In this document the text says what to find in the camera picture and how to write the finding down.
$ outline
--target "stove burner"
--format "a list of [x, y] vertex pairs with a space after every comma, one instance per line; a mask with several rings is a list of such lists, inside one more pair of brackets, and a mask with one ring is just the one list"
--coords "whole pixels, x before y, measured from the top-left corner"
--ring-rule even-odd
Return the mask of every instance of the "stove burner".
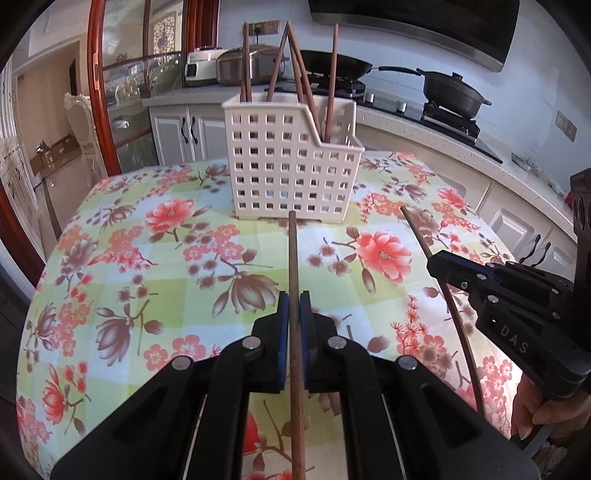
[[476, 141], [480, 134], [480, 128], [475, 120], [463, 118], [444, 110], [434, 102], [427, 102], [423, 105], [421, 120], [448, 128], [473, 142]]

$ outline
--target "wooden chopstick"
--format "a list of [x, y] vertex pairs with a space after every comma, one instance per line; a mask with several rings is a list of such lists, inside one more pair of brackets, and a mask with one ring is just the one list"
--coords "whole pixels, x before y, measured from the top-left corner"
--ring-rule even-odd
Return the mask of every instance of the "wooden chopstick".
[[306, 65], [304, 64], [304, 59], [301, 56], [300, 48], [297, 45], [296, 36], [294, 35], [293, 29], [291, 28], [291, 23], [287, 23], [287, 34], [289, 35], [290, 45], [293, 46], [295, 57], [297, 60], [298, 65], [300, 66], [300, 72], [302, 79], [304, 80], [304, 90], [306, 91], [306, 98], [308, 101], [308, 107], [310, 108], [310, 113], [312, 114], [312, 119], [314, 120], [314, 126], [316, 127], [316, 131], [318, 132], [318, 136], [322, 141], [323, 134], [322, 130], [320, 129], [320, 122], [318, 120], [318, 113], [316, 112], [316, 105], [314, 104], [314, 97], [312, 96], [312, 89], [310, 88], [310, 82], [308, 80], [308, 76], [306, 75]]
[[242, 64], [244, 65], [246, 101], [252, 102], [251, 85], [251, 48], [248, 41], [248, 22], [244, 22], [243, 45], [242, 45]]
[[[423, 238], [423, 235], [418, 230], [417, 226], [413, 222], [412, 217], [406, 207], [400, 207], [400, 211], [406, 218], [410, 229], [413, 231], [414, 236], [417, 238], [418, 244], [421, 245], [421, 249], [425, 254], [427, 259], [431, 258], [433, 254], [427, 242]], [[480, 386], [480, 378], [478, 377], [478, 369], [476, 368], [476, 362], [474, 361], [474, 354], [472, 353], [472, 347], [470, 346], [470, 342], [468, 341], [468, 337], [466, 336], [466, 332], [464, 331], [462, 319], [460, 318], [460, 313], [457, 311], [456, 302], [453, 300], [452, 293], [449, 291], [447, 284], [437, 280], [439, 284], [439, 289], [443, 294], [443, 298], [447, 303], [447, 308], [449, 308], [449, 313], [452, 316], [453, 324], [456, 328], [457, 336], [460, 339], [460, 345], [462, 346], [462, 352], [464, 353], [464, 357], [466, 358], [466, 363], [468, 365], [468, 373], [470, 376], [470, 382], [472, 382], [472, 388], [474, 390], [474, 398], [476, 399], [476, 409], [482, 417], [485, 417], [485, 408], [484, 408], [484, 399], [482, 398], [482, 387]]]
[[277, 52], [277, 58], [275, 59], [273, 73], [271, 74], [271, 82], [269, 83], [269, 91], [267, 92], [267, 102], [270, 102], [273, 100], [273, 94], [275, 93], [275, 85], [277, 84], [277, 77], [279, 76], [279, 68], [281, 67], [281, 62], [283, 61], [283, 51], [285, 50], [285, 41], [286, 40], [287, 40], [287, 25], [285, 26], [285, 30], [283, 31], [283, 36], [281, 37], [281, 43], [279, 44], [279, 51]]
[[288, 219], [288, 266], [290, 282], [290, 403], [291, 403], [291, 471], [294, 480], [306, 478], [304, 449], [304, 371], [301, 353], [300, 281], [297, 260], [296, 211]]
[[330, 143], [330, 134], [332, 133], [332, 114], [335, 105], [335, 82], [336, 82], [336, 60], [339, 42], [339, 24], [335, 24], [333, 30], [333, 51], [330, 58], [330, 78], [329, 78], [329, 100], [326, 105], [326, 120], [324, 122], [324, 141]]
[[[290, 43], [290, 53], [291, 53], [291, 58], [295, 58], [294, 57], [294, 49], [293, 46]], [[304, 92], [301, 89], [301, 71], [300, 71], [300, 66], [298, 65], [298, 63], [296, 61], [292, 62], [293, 68], [294, 68], [294, 80], [295, 80], [295, 92], [297, 94], [297, 101], [300, 103], [303, 103], [304, 101]]]

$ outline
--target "cabinet door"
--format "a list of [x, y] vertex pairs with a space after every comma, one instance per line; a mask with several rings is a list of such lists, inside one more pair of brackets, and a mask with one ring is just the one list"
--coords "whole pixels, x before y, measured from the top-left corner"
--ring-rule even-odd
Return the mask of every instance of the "cabinet door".
[[150, 117], [161, 165], [195, 161], [190, 143], [189, 109], [186, 105], [152, 107]]
[[545, 238], [553, 226], [548, 217], [498, 183], [493, 183], [477, 213], [517, 260], [531, 251], [538, 233]]
[[195, 161], [228, 159], [226, 124], [223, 109], [219, 105], [190, 105], [191, 124], [195, 124], [191, 140]]
[[545, 260], [537, 268], [573, 281], [574, 268], [577, 262], [577, 244], [556, 226], [552, 229], [548, 237], [544, 238], [538, 244], [538, 248], [531, 258], [528, 258], [524, 263], [531, 265], [539, 262], [548, 242], [551, 243], [551, 247], [548, 249], [548, 253], [546, 253]]
[[387, 150], [414, 154], [433, 170], [445, 183], [455, 189], [476, 209], [480, 205], [491, 179], [447, 155], [418, 145], [409, 140], [387, 134], [364, 125], [355, 127], [355, 135], [368, 150]]

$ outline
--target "table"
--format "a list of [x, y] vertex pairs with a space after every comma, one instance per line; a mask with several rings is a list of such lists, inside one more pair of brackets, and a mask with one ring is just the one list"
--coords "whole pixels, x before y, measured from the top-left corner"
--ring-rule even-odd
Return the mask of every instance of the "table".
[[[17, 413], [28, 460], [55, 461], [177, 355], [219, 354], [288, 290], [287, 221], [239, 220], [228, 167], [146, 168], [101, 181], [51, 255], [28, 313]], [[462, 197], [419, 159], [366, 152], [345, 220], [298, 222], [300, 287], [341, 335], [394, 359], [416, 356], [472, 406], [460, 343], [400, 206], [433, 252], [513, 260]], [[474, 328], [453, 291], [485, 395], [509, 435], [520, 370]], [[338, 394], [306, 394], [308, 479], [346, 477]], [[289, 394], [252, 395], [245, 480], [290, 474]]]

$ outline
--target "wall outlet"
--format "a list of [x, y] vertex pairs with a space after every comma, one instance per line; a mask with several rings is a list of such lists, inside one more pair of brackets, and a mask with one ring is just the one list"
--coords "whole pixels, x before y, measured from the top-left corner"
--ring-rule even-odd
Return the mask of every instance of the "wall outlet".
[[558, 110], [558, 114], [556, 115], [556, 126], [564, 132], [571, 142], [574, 142], [574, 138], [577, 135], [577, 127], [560, 110]]
[[257, 22], [248, 24], [248, 35], [251, 37], [256, 36], [256, 30], [258, 29], [259, 35], [273, 35], [279, 33], [279, 20], [269, 20], [266, 22]]

